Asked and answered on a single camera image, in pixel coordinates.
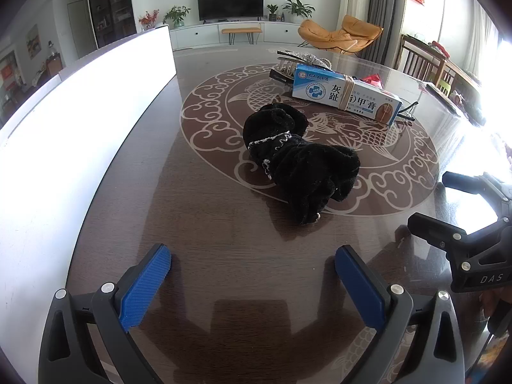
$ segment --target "potted plant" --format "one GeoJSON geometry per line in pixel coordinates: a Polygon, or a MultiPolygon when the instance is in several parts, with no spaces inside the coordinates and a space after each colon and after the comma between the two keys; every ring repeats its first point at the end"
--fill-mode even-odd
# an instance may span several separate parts
{"type": "Polygon", "coordinates": [[[178,5],[175,5],[164,16],[163,22],[166,24],[166,20],[172,20],[172,24],[175,28],[184,26],[185,23],[183,22],[183,19],[186,17],[186,15],[189,12],[190,12],[190,8],[187,8],[184,5],[181,7],[178,5]]]}
{"type": "Polygon", "coordinates": [[[309,4],[303,4],[300,0],[293,2],[286,0],[287,3],[283,6],[284,10],[288,10],[291,13],[291,21],[293,23],[301,24],[304,19],[311,17],[315,7],[309,4]]]}
{"type": "Polygon", "coordinates": [[[267,4],[268,8],[268,21],[276,21],[277,14],[276,11],[279,8],[277,4],[267,4]]]}
{"type": "Polygon", "coordinates": [[[139,17],[139,23],[142,24],[142,28],[144,30],[149,30],[155,27],[155,22],[157,21],[157,16],[160,10],[153,10],[153,14],[149,14],[146,12],[144,17],[139,17]]]}

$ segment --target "white tv cabinet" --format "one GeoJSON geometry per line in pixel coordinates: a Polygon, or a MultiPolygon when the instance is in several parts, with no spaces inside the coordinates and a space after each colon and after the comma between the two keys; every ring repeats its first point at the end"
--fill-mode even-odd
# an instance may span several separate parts
{"type": "MultiPolygon", "coordinates": [[[[254,33],[254,44],[290,43],[299,45],[304,40],[297,32],[299,24],[281,21],[228,21],[219,23],[196,24],[169,30],[172,49],[228,45],[228,35],[222,34],[225,28],[260,27],[262,33],[254,33]]],[[[249,44],[247,35],[239,33],[235,37],[235,45],[249,44]]]]}

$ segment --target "gray curtain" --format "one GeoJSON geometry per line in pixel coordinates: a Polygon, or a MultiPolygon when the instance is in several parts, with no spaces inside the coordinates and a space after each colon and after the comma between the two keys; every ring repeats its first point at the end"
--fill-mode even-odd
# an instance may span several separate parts
{"type": "Polygon", "coordinates": [[[378,39],[361,52],[363,59],[384,64],[388,51],[396,50],[404,4],[405,0],[370,0],[368,23],[381,26],[384,30],[378,39]]]}

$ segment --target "circular table decoration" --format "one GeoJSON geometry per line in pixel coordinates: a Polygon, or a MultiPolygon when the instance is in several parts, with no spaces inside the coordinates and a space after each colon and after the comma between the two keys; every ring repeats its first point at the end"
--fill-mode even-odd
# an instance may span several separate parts
{"type": "Polygon", "coordinates": [[[215,169],[242,185],[284,201],[280,190],[251,160],[242,139],[246,118],[260,107],[284,102],[309,120],[304,139],[357,151],[359,175],[341,203],[326,211],[340,215],[389,215],[414,207],[435,188],[439,166],[422,125],[395,121],[391,127],[351,112],[291,97],[268,77],[274,64],[250,65],[217,74],[183,103],[181,129],[190,147],[215,169]]]}

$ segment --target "human hand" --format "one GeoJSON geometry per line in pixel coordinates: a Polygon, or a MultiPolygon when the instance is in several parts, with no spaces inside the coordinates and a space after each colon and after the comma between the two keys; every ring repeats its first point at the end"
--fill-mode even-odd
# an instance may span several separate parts
{"type": "Polygon", "coordinates": [[[512,286],[489,289],[480,295],[485,317],[494,313],[500,299],[512,304],[512,286]]]}

